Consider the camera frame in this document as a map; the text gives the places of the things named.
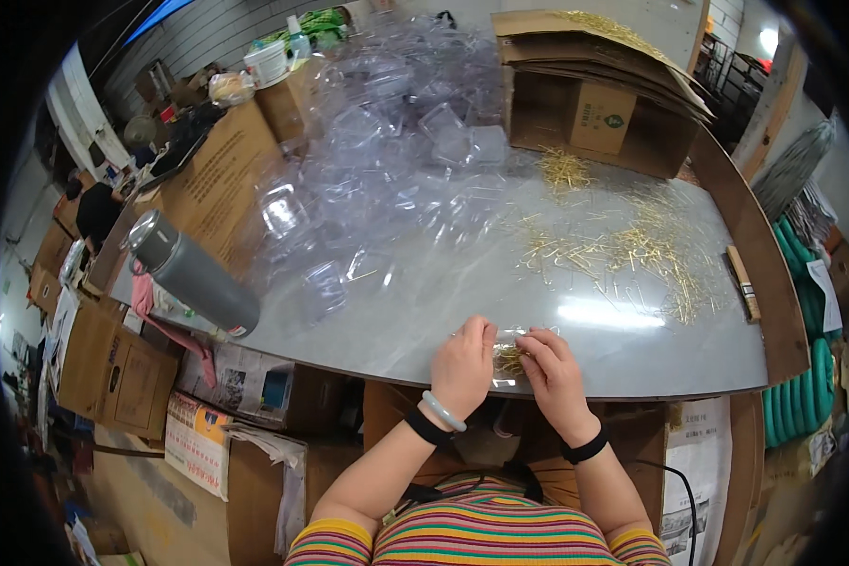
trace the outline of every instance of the pink cloth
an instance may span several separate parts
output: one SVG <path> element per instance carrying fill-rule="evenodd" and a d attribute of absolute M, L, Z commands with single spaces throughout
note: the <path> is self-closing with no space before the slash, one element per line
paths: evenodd
<path fill-rule="evenodd" d="M 141 263 L 136 260 L 136 271 L 140 271 L 141 267 Z M 217 387 L 217 374 L 214 369 L 214 356 L 211 354 L 211 350 L 177 327 L 151 318 L 151 309 L 154 308 L 154 282 L 151 275 L 132 275 L 132 308 L 136 310 L 139 317 L 156 326 L 170 340 L 201 357 L 201 365 L 204 368 L 204 383 L 210 388 Z"/>

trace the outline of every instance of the plastic blister pack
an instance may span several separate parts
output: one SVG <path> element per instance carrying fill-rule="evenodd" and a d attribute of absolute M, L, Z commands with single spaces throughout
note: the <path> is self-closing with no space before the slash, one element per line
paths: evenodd
<path fill-rule="evenodd" d="M 347 290 L 396 289 L 402 258 L 389 250 L 406 234 L 476 242 L 505 204 L 509 147 L 487 33 L 376 13 L 304 68 L 304 157 L 285 169 L 271 158 L 257 176 L 241 249 L 261 296 L 278 277 L 303 276 L 318 323 Z"/>
<path fill-rule="evenodd" d="M 340 264 L 327 262 L 302 274 L 305 311 L 312 324 L 346 306 L 346 285 Z"/>
<path fill-rule="evenodd" d="M 525 352 L 516 346 L 516 339 L 525 335 L 521 326 L 498 331 L 497 342 L 493 346 L 494 387 L 515 386 L 516 379 L 525 378 L 520 357 Z"/>

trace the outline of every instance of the black wristband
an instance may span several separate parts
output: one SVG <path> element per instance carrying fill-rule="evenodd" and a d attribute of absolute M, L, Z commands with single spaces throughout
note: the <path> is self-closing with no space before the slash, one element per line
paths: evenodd
<path fill-rule="evenodd" d="M 425 416 L 418 405 L 409 411 L 406 415 L 406 422 L 412 427 L 418 436 L 421 436 L 428 444 L 433 444 L 436 447 L 444 447 L 453 442 L 454 432 L 446 432 L 437 424 L 431 423 L 428 417 Z"/>
<path fill-rule="evenodd" d="M 598 452 L 604 449 L 607 445 L 608 437 L 607 437 L 607 428 L 604 426 L 604 423 L 600 424 L 600 432 L 597 436 L 594 437 L 588 444 L 577 447 L 570 448 L 566 441 L 560 440 L 560 452 L 562 452 L 563 457 L 572 465 L 577 465 L 580 462 L 584 462 L 585 460 L 589 460 L 590 458 L 594 458 L 598 455 Z"/>

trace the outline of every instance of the bottle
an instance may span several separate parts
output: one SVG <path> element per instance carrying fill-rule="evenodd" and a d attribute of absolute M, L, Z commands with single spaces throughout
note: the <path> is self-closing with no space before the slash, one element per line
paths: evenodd
<path fill-rule="evenodd" d="M 258 325 L 260 301 L 215 259 L 177 231 L 159 210 L 148 210 L 129 230 L 129 249 L 173 297 L 232 336 Z"/>
<path fill-rule="evenodd" d="M 286 26 L 290 29 L 290 49 L 292 50 L 292 69 L 295 71 L 311 56 L 311 42 L 302 32 L 299 19 L 286 17 Z"/>

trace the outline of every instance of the hair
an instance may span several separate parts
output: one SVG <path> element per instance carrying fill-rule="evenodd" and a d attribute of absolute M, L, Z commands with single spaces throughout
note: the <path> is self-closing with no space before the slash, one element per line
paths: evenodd
<path fill-rule="evenodd" d="M 82 182 L 75 177 L 70 178 L 69 182 L 66 184 L 66 198 L 68 198 L 68 200 L 75 200 L 79 197 L 81 192 Z"/>

